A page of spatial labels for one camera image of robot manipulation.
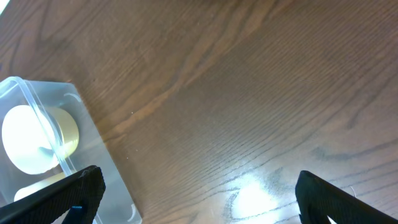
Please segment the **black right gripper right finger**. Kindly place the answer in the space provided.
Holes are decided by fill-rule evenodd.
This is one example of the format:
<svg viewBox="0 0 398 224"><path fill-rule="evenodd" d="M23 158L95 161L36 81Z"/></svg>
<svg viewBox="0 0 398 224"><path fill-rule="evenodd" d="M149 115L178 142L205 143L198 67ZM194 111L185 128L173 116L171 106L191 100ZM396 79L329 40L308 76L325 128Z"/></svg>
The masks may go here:
<svg viewBox="0 0 398 224"><path fill-rule="evenodd" d="M295 186L302 224L394 223L397 219L371 207L315 174L303 170Z"/></svg>

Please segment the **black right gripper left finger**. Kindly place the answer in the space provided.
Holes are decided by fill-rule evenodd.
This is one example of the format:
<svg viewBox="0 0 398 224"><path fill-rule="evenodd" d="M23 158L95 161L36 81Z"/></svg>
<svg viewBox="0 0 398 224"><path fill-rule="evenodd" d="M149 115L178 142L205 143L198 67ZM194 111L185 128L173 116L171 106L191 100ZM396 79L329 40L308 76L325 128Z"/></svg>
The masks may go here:
<svg viewBox="0 0 398 224"><path fill-rule="evenodd" d="M88 166L25 198L1 207L1 223L92 223L106 185L101 168Z"/></svg>

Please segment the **yellow plastic bowl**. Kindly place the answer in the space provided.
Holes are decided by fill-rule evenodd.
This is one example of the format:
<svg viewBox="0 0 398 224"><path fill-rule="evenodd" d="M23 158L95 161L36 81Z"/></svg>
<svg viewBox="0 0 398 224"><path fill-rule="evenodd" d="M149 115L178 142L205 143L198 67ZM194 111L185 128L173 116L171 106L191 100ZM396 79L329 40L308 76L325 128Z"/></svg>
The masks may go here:
<svg viewBox="0 0 398 224"><path fill-rule="evenodd" d="M61 108L46 108L60 136L60 153L63 158L72 155L79 143L79 130L73 117Z"/></svg>

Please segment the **white plastic cup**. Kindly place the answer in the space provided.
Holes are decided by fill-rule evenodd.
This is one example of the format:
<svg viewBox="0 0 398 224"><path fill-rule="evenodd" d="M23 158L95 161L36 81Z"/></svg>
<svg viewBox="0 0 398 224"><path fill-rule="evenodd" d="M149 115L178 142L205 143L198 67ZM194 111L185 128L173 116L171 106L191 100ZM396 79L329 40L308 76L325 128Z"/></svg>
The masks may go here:
<svg viewBox="0 0 398 224"><path fill-rule="evenodd" d="M48 187L49 185L52 185L52 184L58 182L59 180L62 180L63 178L65 178L65 174L62 172L62 173L53 175L47 179L44 179L44 180L38 181L34 184L31 184L27 187L21 188L16 192L16 194L14 196L14 201L16 202L16 201L18 201L26 196L29 196L39 190L42 190L42 189Z"/></svg>

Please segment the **white plastic bowl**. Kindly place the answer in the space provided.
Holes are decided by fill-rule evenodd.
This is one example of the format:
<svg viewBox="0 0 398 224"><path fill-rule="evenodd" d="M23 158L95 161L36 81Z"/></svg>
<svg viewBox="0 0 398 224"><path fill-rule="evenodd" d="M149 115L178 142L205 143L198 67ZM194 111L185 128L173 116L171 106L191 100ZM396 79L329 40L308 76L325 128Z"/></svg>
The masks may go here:
<svg viewBox="0 0 398 224"><path fill-rule="evenodd" d="M58 166L52 149L56 137L48 119L28 105L10 109L2 123L2 142L11 162L30 175Z"/></svg>

